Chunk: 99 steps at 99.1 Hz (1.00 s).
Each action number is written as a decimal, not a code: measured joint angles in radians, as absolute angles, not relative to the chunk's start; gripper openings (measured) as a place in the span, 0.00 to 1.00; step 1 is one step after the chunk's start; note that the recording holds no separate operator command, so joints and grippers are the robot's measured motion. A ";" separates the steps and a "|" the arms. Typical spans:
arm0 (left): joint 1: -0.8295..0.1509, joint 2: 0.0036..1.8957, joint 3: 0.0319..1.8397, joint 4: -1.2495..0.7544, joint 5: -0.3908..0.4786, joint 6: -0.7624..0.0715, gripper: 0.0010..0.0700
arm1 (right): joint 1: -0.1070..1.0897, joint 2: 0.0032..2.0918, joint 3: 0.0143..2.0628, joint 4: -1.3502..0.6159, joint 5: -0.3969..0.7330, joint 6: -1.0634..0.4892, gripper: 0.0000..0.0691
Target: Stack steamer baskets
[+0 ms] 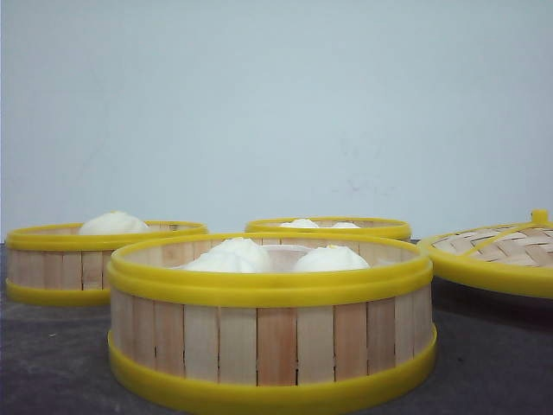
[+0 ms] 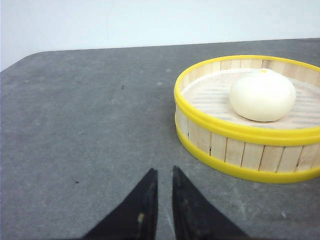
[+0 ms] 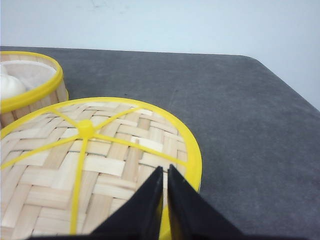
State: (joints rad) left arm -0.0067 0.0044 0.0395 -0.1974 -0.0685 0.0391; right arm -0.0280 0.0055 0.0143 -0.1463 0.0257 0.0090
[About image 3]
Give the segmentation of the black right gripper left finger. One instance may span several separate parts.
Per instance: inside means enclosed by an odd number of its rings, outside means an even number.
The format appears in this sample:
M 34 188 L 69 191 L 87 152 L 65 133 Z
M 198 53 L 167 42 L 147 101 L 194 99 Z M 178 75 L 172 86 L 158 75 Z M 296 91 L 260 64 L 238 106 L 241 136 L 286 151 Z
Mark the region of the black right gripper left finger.
M 158 166 L 134 195 L 91 233 L 32 236 L 31 240 L 157 240 L 163 211 L 163 168 Z

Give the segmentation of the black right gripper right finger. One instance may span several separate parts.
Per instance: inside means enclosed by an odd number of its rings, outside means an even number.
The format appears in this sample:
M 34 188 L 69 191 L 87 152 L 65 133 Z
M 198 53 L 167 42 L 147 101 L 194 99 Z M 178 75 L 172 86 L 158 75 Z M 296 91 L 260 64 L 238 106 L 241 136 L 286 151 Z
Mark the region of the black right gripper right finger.
M 168 213 L 173 240 L 238 240 L 242 232 L 212 208 L 171 164 Z

